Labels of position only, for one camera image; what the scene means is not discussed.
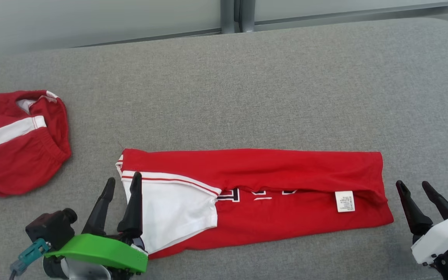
red fabric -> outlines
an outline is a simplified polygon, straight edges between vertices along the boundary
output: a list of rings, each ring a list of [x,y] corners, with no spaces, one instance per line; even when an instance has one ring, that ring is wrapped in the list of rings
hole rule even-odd
[[[382,168],[379,152],[232,149],[149,153],[126,149],[121,170],[178,174],[222,190],[215,204],[217,227],[150,254],[156,259],[185,249],[392,223]],[[238,189],[239,202],[230,200],[237,192],[234,189]],[[353,191],[355,211],[338,213],[334,192],[347,190]],[[255,200],[258,197],[271,199]]]
[[[22,99],[35,100],[29,113],[17,105]],[[45,90],[0,94],[0,128],[36,116],[43,116],[47,127],[0,144],[0,196],[43,186],[71,155],[67,112],[60,98]]]

white stripe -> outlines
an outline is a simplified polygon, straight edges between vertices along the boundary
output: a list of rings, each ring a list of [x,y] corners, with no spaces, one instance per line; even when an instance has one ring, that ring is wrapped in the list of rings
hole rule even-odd
[[[51,98],[55,98],[55,99],[58,98],[58,96],[57,96],[56,94],[50,92],[49,90],[46,90],[46,95],[49,96],[49,97],[51,97]]]
[[[26,135],[27,133],[42,127],[46,127],[46,122],[42,115],[20,119],[19,121],[0,128],[0,144],[9,142],[19,136]]]
[[[134,176],[135,171],[130,171],[130,170],[124,170],[121,174],[121,177],[133,177]],[[209,195],[212,195],[213,197],[217,197],[222,190],[219,188],[215,188],[212,186],[207,185],[204,182],[200,182],[197,181],[195,179],[191,179],[189,177],[186,176],[181,176],[181,175],[177,175],[177,174],[169,174],[169,173],[158,173],[158,172],[140,172],[141,176],[143,178],[143,181],[145,181],[146,183],[160,183],[160,184],[168,184],[168,183],[178,183],[178,184],[183,184],[183,185],[187,185],[193,188],[197,188],[201,191],[204,191],[205,193],[208,193]],[[121,181],[123,182],[131,182],[132,178],[121,178]]]
[[[129,170],[124,170],[122,172],[122,176],[128,176],[128,177],[132,177],[134,176],[135,171],[129,171]],[[161,178],[161,179],[179,179],[179,180],[184,180],[184,181],[188,181],[191,182],[193,184],[196,185],[200,185],[206,189],[209,189],[211,191],[215,191],[217,194],[220,194],[222,192],[221,189],[219,188],[215,188],[213,186],[209,186],[204,182],[200,182],[198,180],[192,179],[190,177],[186,177],[186,176],[182,176],[182,175],[178,175],[178,174],[170,174],[170,173],[162,173],[162,172],[140,172],[143,178]]]

gray couch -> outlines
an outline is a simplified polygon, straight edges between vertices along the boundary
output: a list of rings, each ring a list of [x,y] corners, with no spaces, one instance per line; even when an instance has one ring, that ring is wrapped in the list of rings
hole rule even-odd
[[[0,58],[0,92],[48,89],[67,106],[72,157],[44,187],[0,198],[0,279],[39,214],[80,230],[124,147],[381,151],[395,222],[148,264],[140,278],[431,280],[417,265],[395,181],[434,221],[422,180],[448,198],[448,22],[398,19],[51,50]],[[107,218],[126,206],[117,189]],[[22,279],[46,279],[34,263]]]

red stripe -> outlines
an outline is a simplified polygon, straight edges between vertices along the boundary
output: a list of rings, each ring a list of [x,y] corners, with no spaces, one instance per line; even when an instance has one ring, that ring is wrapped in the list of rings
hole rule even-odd
[[[128,179],[132,179],[133,176],[122,176],[123,178],[128,178]],[[152,180],[152,181],[181,181],[181,182],[185,182],[185,183],[189,183],[195,186],[198,186],[202,189],[208,190],[210,191],[210,193],[215,193],[215,195],[219,195],[217,192],[213,191],[213,190],[209,190],[208,188],[205,188],[204,186],[200,186],[199,184],[195,184],[193,182],[190,181],[185,181],[185,180],[181,180],[181,179],[166,179],[166,178],[145,178],[143,177],[143,180]]]

white trim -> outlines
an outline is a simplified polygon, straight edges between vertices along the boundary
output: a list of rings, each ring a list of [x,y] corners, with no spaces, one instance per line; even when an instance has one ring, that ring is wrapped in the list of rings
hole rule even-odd
[[[59,98],[56,94],[50,92],[49,90],[46,90],[46,95],[55,99]]]
[[[41,99],[41,98],[46,98],[47,101],[56,103],[56,99],[55,99],[55,98],[49,97],[49,96],[47,96],[47,95],[41,95],[41,96],[39,96],[38,100]]]
[[[46,122],[42,115],[20,119],[0,128],[0,144],[9,142],[42,127],[46,127]]]
[[[119,158],[119,161],[117,161],[117,163],[115,164],[115,167],[117,168],[117,171],[119,172],[119,176],[121,177],[121,179],[122,179],[122,170],[121,170],[121,168],[122,168],[122,164],[123,163],[121,163],[120,161],[122,161],[123,159],[124,159],[124,155],[121,154],[121,157]]]
[[[121,174],[121,177],[133,177],[135,171],[131,170],[124,170]],[[170,173],[162,173],[162,172],[142,172],[140,171],[143,179],[149,179],[150,182],[156,182],[156,183],[182,183],[187,186],[192,186],[195,188],[199,188],[200,190],[205,191],[206,193],[211,194],[212,196],[217,197],[222,192],[221,189],[209,186],[204,182],[200,182],[198,180],[192,179],[190,177],[178,175],[178,174],[170,174]]]

